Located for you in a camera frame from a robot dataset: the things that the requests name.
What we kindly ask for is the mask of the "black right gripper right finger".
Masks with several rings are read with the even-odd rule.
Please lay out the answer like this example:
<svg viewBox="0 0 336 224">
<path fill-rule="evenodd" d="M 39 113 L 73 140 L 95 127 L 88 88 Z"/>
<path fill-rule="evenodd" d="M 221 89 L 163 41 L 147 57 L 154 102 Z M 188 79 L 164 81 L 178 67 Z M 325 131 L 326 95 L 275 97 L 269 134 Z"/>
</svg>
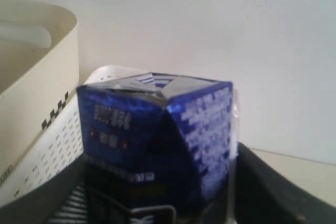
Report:
<svg viewBox="0 0 336 224">
<path fill-rule="evenodd" d="M 238 144 L 237 223 L 335 223 L 335 207 L 299 188 Z"/>
</svg>

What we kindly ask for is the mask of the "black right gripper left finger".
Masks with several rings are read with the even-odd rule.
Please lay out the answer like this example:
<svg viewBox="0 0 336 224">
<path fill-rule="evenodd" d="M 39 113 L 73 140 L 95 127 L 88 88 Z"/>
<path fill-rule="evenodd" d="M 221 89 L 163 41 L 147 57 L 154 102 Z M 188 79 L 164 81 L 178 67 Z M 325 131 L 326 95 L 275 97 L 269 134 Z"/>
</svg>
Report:
<svg viewBox="0 0 336 224">
<path fill-rule="evenodd" d="M 1 207 L 1 223 L 89 223 L 82 156 L 49 181 Z"/>
</svg>

